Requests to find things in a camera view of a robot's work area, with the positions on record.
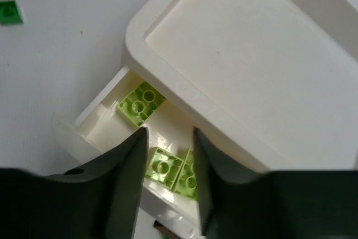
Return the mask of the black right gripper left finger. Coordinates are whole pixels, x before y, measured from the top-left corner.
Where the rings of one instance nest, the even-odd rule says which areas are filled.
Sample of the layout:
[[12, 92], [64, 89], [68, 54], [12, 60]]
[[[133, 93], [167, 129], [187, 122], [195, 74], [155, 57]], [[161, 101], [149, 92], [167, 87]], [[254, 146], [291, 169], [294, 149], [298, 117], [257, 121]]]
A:
[[132, 238], [137, 188], [95, 158], [64, 174], [1, 169], [2, 238]]

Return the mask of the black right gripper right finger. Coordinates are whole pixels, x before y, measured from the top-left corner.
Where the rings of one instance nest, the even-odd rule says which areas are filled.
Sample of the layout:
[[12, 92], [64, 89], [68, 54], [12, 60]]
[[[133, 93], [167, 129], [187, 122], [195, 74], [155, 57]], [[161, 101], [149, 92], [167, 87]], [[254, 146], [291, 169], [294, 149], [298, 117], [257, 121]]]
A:
[[206, 238], [356, 238], [357, 171], [256, 172], [193, 130]]

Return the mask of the lime green lego brick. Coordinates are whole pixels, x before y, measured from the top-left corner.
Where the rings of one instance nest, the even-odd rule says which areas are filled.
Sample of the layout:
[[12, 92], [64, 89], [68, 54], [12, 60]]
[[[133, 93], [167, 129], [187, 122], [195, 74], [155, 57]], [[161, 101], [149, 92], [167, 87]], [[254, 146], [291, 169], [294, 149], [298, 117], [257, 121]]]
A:
[[180, 174], [174, 186], [174, 192], [197, 201], [197, 181], [194, 173], [194, 154], [188, 149]]

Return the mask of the white top drawer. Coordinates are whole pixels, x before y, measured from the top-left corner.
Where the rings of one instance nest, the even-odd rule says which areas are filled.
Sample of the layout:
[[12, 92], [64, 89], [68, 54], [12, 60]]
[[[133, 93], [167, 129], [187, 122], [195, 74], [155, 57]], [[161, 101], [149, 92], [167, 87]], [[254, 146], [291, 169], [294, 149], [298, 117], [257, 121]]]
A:
[[181, 158], [186, 155], [192, 147], [193, 120], [169, 101], [142, 127], [116, 110], [142, 81], [130, 68], [122, 68], [74, 122], [53, 114], [55, 139], [80, 164], [95, 158], [102, 164], [118, 162], [121, 182], [136, 186], [134, 200], [143, 211], [180, 238], [201, 238], [197, 202], [144, 177], [155, 147]]

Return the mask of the brown drawer handle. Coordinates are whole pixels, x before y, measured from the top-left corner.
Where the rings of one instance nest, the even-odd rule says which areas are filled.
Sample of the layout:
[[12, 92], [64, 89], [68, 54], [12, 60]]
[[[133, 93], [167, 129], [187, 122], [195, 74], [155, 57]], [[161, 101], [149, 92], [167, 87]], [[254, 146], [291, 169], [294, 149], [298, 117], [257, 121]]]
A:
[[157, 220], [153, 223], [153, 228], [156, 229], [162, 236], [163, 239], [176, 239], [177, 236], [166, 228], [163, 224], [158, 222]]

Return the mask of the white three-drawer cabinet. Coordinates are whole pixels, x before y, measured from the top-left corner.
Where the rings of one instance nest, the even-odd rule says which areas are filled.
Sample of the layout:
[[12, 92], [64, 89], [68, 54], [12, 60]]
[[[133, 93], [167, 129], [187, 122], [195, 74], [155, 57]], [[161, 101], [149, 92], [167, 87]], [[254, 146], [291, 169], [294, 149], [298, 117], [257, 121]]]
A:
[[132, 70], [255, 169], [357, 167], [357, 0], [149, 0]]

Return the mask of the green three-hole lego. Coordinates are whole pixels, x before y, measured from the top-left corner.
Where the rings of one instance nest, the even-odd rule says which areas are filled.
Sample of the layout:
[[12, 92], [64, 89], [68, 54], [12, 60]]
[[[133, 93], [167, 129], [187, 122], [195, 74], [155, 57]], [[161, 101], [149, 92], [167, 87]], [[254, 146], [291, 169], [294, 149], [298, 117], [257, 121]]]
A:
[[15, 0], [0, 1], [0, 24], [2, 26], [23, 24], [21, 12]]

